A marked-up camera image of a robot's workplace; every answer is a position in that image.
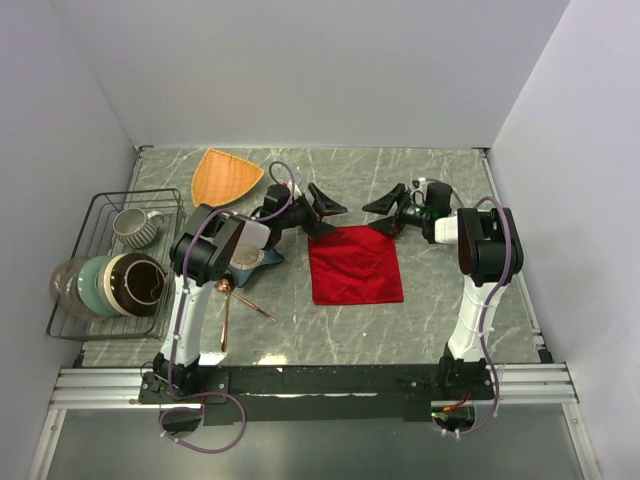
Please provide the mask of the red cloth napkin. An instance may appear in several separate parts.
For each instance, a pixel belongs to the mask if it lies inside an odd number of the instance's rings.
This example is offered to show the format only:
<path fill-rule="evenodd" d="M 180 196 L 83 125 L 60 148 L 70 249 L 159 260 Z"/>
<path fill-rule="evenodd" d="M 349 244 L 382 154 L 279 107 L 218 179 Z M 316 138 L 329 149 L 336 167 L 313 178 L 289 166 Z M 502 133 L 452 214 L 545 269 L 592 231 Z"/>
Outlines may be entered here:
<path fill-rule="evenodd" d="M 368 226 L 308 241 L 312 300 L 323 306 L 404 301 L 395 241 Z"/>

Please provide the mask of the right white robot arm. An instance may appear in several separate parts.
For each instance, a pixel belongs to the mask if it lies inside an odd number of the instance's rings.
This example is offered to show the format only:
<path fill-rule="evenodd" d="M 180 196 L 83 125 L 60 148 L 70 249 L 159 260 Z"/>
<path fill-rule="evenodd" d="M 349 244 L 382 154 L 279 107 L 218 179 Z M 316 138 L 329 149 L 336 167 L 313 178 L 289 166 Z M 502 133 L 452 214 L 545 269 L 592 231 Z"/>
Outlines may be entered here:
<path fill-rule="evenodd" d="M 368 226 L 388 237 L 405 227 L 421 230 L 430 244 L 457 247 L 463 295 L 452 335 L 438 365 L 437 385 L 452 399 L 488 380 L 488 337 L 500 300 L 524 264 L 524 252 L 510 209 L 493 197 L 455 209 L 459 195 L 449 184 L 415 181 L 397 184 L 362 210 L 380 216 Z"/>

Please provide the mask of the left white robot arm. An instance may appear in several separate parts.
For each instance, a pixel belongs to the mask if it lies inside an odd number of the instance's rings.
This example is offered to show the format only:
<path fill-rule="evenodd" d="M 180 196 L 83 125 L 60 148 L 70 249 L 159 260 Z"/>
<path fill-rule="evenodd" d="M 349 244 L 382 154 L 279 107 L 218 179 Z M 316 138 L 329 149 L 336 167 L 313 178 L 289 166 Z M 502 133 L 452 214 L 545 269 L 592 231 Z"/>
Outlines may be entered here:
<path fill-rule="evenodd" d="M 336 230 L 326 217 L 348 209 L 315 184 L 307 197 L 293 184 L 268 187 L 262 204 L 245 215 L 202 204 L 194 210 L 170 249 L 175 297 L 168 334 L 153 360 L 153 373 L 164 392 L 177 402 L 197 393 L 200 339 L 213 289 L 231 277 L 229 266 L 238 247 L 270 251 L 282 232 L 301 228 L 310 238 Z"/>

